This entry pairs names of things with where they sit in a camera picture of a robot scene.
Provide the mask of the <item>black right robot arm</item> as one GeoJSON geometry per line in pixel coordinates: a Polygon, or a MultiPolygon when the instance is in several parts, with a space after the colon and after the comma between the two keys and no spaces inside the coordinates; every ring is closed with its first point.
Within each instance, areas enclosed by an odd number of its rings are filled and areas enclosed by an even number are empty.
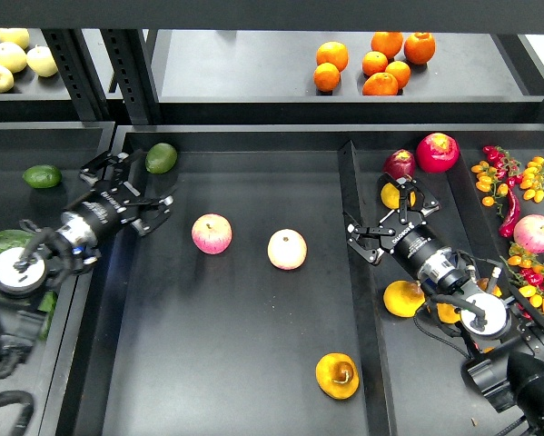
{"type": "Polygon", "coordinates": [[[498,279],[472,196],[451,177],[410,183],[414,208],[380,201],[385,177],[340,175],[369,429],[379,435],[544,435],[544,318],[498,279]]]}

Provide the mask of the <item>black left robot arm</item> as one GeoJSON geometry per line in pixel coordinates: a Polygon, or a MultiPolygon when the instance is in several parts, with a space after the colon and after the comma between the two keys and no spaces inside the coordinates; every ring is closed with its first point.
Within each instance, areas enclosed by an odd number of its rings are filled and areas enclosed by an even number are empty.
{"type": "Polygon", "coordinates": [[[170,215],[172,197],[148,197],[131,168],[147,153],[105,152],[86,163],[85,193],[50,227],[23,220],[29,241],[0,251],[0,435],[38,435],[59,413],[71,365],[66,334],[77,329],[91,271],[124,228],[145,236],[170,215]]]}

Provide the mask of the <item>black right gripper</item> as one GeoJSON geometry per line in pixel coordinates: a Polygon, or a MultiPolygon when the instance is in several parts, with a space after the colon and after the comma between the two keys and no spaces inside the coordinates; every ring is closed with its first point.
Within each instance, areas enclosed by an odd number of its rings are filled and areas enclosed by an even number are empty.
{"type": "Polygon", "coordinates": [[[377,226],[362,226],[348,212],[347,244],[369,264],[390,254],[412,278],[444,278],[454,270],[451,248],[429,227],[425,217],[440,209],[439,201],[421,181],[394,179],[385,173],[382,187],[392,183],[401,192],[400,208],[390,210],[377,226]]]}

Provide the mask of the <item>yellow pear under right arm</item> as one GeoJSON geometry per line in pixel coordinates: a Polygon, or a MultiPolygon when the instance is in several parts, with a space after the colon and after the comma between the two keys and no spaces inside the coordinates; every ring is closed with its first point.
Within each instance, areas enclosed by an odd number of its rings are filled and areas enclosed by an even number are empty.
{"type": "Polygon", "coordinates": [[[455,324],[460,321],[457,308],[449,303],[428,302],[427,308],[431,319],[436,323],[455,324]]]}

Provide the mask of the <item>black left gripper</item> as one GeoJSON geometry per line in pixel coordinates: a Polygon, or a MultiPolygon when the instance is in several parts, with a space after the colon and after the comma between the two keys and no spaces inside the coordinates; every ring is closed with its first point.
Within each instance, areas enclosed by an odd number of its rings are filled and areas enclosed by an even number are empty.
{"type": "Polygon", "coordinates": [[[145,155],[142,150],[131,154],[101,153],[84,164],[79,177],[89,192],[70,203],[62,213],[62,236],[67,241],[104,241],[130,225],[146,236],[171,216],[172,187],[165,195],[148,198],[129,181],[131,165],[145,155]],[[100,179],[100,171],[111,170],[110,179],[100,179]]]}

